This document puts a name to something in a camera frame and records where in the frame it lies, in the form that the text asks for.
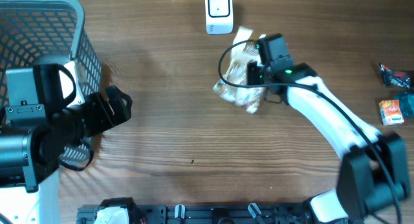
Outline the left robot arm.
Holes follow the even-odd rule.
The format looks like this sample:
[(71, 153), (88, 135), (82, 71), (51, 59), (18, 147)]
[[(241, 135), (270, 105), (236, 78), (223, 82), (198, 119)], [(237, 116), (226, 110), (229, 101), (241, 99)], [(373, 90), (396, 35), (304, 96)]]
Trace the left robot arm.
[(74, 105), (70, 71), (43, 64), (6, 71), (9, 105), (1, 108), (1, 222), (59, 223), (58, 168), (85, 168), (61, 159), (131, 118), (132, 99), (112, 85)]

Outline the blue mouthwash bottle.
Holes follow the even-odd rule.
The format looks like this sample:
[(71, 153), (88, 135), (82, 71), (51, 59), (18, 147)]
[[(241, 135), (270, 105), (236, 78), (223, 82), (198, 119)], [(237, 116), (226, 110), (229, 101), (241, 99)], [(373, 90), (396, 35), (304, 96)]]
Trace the blue mouthwash bottle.
[(405, 92), (394, 96), (399, 101), (400, 110), (405, 118), (413, 118), (413, 93)]

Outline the orange small box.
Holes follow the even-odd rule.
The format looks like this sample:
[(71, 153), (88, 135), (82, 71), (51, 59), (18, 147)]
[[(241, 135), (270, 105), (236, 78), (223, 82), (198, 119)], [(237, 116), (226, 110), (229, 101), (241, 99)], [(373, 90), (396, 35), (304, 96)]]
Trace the orange small box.
[(390, 126), (404, 123), (398, 100), (383, 100), (378, 105), (383, 125)]

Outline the red small packet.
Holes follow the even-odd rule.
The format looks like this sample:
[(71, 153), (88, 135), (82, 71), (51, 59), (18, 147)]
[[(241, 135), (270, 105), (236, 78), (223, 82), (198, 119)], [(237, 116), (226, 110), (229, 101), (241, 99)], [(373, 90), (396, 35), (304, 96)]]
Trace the red small packet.
[(383, 63), (379, 64), (379, 71), (385, 86), (396, 85), (413, 90), (413, 71), (394, 71)]

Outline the beige snack pouch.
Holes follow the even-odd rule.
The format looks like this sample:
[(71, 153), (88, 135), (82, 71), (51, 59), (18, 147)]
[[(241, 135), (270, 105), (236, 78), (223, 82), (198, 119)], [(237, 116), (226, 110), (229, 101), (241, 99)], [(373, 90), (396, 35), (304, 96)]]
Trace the beige snack pouch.
[[(255, 32), (252, 29), (239, 27), (233, 40), (233, 44), (247, 39), (264, 38), (266, 34)], [(261, 63), (258, 49), (254, 43), (243, 43), (234, 47), (230, 52), (230, 63), (223, 77), (228, 82), (238, 85), (247, 84), (247, 65), (249, 62)], [(247, 113), (254, 114), (261, 105), (265, 89), (264, 88), (238, 88), (232, 87), (222, 80), (219, 80), (214, 86), (213, 91), (222, 99), (231, 102), (236, 106), (242, 107)]]

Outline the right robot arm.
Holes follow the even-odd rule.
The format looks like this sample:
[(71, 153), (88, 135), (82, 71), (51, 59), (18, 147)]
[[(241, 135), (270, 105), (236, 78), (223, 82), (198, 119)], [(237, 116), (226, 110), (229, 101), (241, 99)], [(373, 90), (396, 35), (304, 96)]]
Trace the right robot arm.
[(318, 223), (361, 221), (411, 195), (406, 146), (395, 132), (382, 134), (341, 103), (306, 63), (294, 64), (281, 34), (253, 42), (247, 83), (266, 87), (305, 116), (341, 161), (336, 187), (310, 199)]

